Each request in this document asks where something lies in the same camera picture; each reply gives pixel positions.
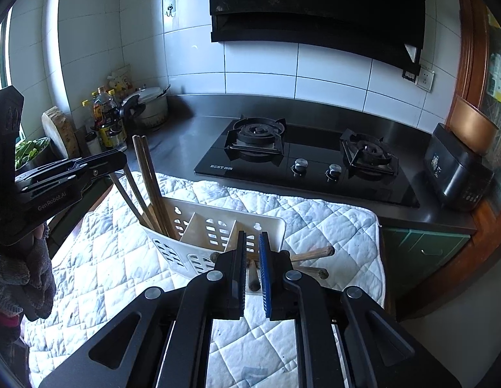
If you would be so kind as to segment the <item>gloved left hand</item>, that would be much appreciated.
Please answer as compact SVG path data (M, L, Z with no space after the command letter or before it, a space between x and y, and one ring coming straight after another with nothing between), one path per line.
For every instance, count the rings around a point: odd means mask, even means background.
M9 318L25 313L24 305L33 309L36 319L51 314L56 284L46 243L48 232L45 222L39 225L21 259L1 253L0 246L0 313Z

